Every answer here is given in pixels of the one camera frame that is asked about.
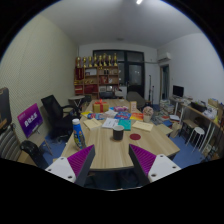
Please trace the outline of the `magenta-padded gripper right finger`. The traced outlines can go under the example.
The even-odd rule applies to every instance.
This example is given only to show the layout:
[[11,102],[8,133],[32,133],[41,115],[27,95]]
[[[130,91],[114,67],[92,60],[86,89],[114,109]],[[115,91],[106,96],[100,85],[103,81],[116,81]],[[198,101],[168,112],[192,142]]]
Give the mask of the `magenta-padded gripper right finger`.
[[180,167],[164,154],[154,155],[133,144],[129,145],[129,156],[143,186],[180,170]]

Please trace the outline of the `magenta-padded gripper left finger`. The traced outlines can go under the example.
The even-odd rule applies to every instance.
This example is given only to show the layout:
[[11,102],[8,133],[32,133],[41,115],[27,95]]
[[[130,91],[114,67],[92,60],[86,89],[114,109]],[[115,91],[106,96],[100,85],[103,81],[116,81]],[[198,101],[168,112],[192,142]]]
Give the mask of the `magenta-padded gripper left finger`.
[[91,145],[68,158],[59,157],[46,171],[83,187],[94,157],[95,146]]

